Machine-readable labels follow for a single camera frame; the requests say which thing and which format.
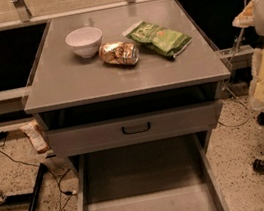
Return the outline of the open middle drawer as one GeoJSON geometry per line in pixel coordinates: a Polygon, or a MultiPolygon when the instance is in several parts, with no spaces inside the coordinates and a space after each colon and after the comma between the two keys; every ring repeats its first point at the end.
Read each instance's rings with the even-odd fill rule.
{"type": "Polygon", "coordinates": [[[90,153],[78,171],[78,211],[230,211],[194,135],[90,153]]]}

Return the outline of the green chip bag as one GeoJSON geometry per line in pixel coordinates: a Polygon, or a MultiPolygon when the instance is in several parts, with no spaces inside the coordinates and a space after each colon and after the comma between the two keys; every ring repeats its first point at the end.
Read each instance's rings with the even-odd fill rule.
{"type": "Polygon", "coordinates": [[[174,59],[182,53],[192,41],[192,37],[187,34],[145,21],[132,25],[122,34],[170,59],[174,59]]]}

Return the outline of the snack package on floor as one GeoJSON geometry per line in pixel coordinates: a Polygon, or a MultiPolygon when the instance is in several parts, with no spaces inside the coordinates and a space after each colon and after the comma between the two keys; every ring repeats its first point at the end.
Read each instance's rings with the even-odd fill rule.
{"type": "Polygon", "coordinates": [[[20,130],[25,133],[25,135],[32,143],[32,146],[38,153],[44,154],[44,152],[47,152],[49,150],[49,146],[43,139],[36,121],[30,121],[29,123],[24,124],[24,126],[20,127],[20,130]]]}

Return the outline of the closed top drawer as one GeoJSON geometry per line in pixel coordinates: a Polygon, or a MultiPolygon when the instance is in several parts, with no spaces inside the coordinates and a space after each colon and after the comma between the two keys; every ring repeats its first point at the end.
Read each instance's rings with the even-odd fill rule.
{"type": "Polygon", "coordinates": [[[212,101],[48,131],[46,139],[59,157],[79,155],[206,131],[215,128],[221,109],[222,101],[212,101]]]}

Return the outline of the crushed orange soda can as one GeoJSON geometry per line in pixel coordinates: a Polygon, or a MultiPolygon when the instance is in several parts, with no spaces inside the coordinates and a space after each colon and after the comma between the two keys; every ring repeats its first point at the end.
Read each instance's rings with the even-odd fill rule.
{"type": "Polygon", "coordinates": [[[115,41],[103,43],[98,54],[108,64],[134,66],[139,60],[138,51],[133,43],[115,41]]]}

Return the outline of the grey drawer cabinet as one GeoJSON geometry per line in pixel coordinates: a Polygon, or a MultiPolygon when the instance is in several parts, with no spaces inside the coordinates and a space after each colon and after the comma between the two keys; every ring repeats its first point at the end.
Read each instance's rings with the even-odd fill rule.
{"type": "MultiPolygon", "coordinates": [[[[175,0],[55,18],[48,23],[43,41],[25,110],[39,123],[44,139],[48,131],[218,101],[229,75],[175,0]],[[98,27],[105,41],[120,41],[126,29],[142,20],[184,32],[192,41],[174,59],[144,49],[138,63],[128,67],[109,65],[97,57],[81,58],[65,43],[68,33],[86,23],[98,27]]],[[[181,136],[197,136],[206,154],[213,129],[181,136]]],[[[66,160],[79,178],[79,159],[90,153],[58,157],[66,160]]]]}

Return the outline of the black metal stand leg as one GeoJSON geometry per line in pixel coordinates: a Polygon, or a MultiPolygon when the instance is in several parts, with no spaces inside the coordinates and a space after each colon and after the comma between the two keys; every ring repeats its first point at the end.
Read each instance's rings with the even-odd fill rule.
{"type": "Polygon", "coordinates": [[[43,176],[46,173],[48,168],[41,163],[38,167],[38,172],[36,176],[36,181],[34,184],[34,188],[30,193],[24,193],[19,195],[8,195],[0,207],[8,206],[8,205],[20,205],[20,204],[28,204],[28,211],[36,211],[38,205],[38,199],[40,194],[40,189],[43,182],[43,176]]]}

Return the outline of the white ceramic bowl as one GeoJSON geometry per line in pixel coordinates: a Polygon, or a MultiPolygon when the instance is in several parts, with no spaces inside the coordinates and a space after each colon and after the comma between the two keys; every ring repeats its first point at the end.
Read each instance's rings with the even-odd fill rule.
{"type": "Polygon", "coordinates": [[[68,34],[66,45],[70,47],[74,54],[83,57],[93,57],[102,44],[103,33],[99,28],[85,27],[76,29],[68,34]]]}

